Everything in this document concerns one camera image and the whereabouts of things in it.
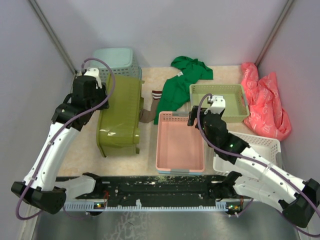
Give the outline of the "pink plastic basket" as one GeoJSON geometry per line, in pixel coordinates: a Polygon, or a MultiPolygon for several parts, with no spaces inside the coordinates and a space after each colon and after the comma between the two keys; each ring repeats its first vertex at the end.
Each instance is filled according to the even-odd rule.
{"type": "Polygon", "coordinates": [[[162,111],[157,128],[155,168],[204,172],[204,140],[195,125],[188,126],[187,112],[162,111]]]}

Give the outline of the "olive green laundry basket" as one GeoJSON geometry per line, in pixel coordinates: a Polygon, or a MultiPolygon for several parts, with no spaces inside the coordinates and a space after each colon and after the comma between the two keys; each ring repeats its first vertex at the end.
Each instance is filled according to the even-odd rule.
{"type": "Polygon", "coordinates": [[[140,112],[144,106],[143,81],[116,75],[109,108],[99,113],[96,143],[103,157],[133,156],[140,153],[140,112]]]}

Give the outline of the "light blue laundry basket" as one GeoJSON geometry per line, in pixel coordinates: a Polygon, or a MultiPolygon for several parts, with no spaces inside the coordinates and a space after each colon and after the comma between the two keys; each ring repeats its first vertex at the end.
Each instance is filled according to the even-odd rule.
{"type": "Polygon", "coordinates": [[[142,79],[142,70],[136,55],[129,47],[97,49],[91,57],[108,64],[115,75],[142,79]]]}

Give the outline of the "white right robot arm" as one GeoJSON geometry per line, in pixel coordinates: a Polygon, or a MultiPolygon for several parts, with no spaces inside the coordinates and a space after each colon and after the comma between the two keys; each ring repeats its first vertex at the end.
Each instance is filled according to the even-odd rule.
{"type": "Polygon", "coordinates": [[[232,165],[221,183],[229,198],[256,199],[279,211],[291,224],[305,229],[319,215],[320,184],[296,177],[260,155],[247,141],[231,133],[222,119],[223,107],[192,107],[188,126],[195,126],[216,156],[232,165]]]}

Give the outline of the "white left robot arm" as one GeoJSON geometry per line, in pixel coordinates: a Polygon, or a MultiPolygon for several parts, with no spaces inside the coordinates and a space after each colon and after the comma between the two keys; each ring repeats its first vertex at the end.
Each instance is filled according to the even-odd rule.
{"type": "Polygon", "coordinates": [[[47,139],[23,181],[15,181],[11,192],[25,202],[49,214],[58,213],[70,199],[88,194],[103,195],[101,177],[84,173],[77,178],[57,182],[57,174],[69,146],[91,119],[95,110],[109,107],[106,85],[98,76],[81,75],[73,80],[72,93],[54,111],[47,139]]]}

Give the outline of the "green shirt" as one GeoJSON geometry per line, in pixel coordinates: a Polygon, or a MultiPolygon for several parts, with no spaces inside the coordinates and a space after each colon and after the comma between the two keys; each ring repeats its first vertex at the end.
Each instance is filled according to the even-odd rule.
{"type": "Polygon", "coordinates": [[[198,80],[214,79],[213,70],[197,58],[178,56],[171,62],[171,66],[179,72],[163,85],[154,125],[159,123],[160,112],[175,112],[190,101],[190,85],[196,84],[198,80]]]}

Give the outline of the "light green plastic basket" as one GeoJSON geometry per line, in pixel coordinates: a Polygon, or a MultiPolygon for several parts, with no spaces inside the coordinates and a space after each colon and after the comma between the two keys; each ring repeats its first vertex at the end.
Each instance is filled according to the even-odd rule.
{"type": "Polygon", "coordinates": [[[188,110],[200,103],[206,94],[223,96],[226,102],[222,119],[226,123],[241,123],[250,115],[246,95],[241,84],[191,84],[188,110]]]}

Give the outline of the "brown striped sock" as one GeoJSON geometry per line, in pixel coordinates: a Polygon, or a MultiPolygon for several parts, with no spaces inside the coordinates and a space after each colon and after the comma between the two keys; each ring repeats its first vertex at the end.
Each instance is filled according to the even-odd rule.
{"type": "Polygon", "coordinates": [[[152,95],[152,103],[150,110],[147,109],[142,109],[139,113],[139,122],[148,124],[152,122],[155,117],[156,117],[156,112],[157,112],[157,107],[160,102],[160,99],[162,97],[162,91],[160,90],[152,90],[151,95],[152,95]]]}

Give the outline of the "pink plastic bag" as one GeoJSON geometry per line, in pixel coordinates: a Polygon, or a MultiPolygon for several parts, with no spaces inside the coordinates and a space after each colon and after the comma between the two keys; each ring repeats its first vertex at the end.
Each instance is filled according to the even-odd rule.
{"type": "Polygon", "coordinates": [[[259,136],[285,140],[292,125],[282,106],[276,73],[259,78],[258,68],[252,62],[242,63],[240,68],[243,74],[241,85],[249,109],[244,123],[259,136]]]}

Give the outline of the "white plastic basket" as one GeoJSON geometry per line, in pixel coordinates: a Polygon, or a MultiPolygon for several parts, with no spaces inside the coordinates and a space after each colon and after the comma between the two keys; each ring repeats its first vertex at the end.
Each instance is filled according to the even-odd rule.
{"type": "MultiPolygon", "coordinates": [[[[249,145],[263,158],[274,165],[277,165],[279,168],[283,168],[281,144],[279,140],[240,132],[231,131],[231,133],[249,143],[249,145]]],[[[216,175],[226,177],[230,172],[234,171],[249,178],[255,178],[255,176],[248,171],[241,170],[230,162],[221,159],[216,154],[214,154],[212,166],[216,175]]]]}

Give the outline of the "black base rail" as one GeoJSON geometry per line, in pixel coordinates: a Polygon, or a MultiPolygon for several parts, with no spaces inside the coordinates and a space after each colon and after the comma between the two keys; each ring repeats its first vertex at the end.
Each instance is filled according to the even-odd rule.
{"type": "Polygon", "coordinates": [[[107,201],[109,207],[212,207],[226,199],[240,199],[231,180],[221,175],[102,176],[92,193],[77,200],[107,201]]]}

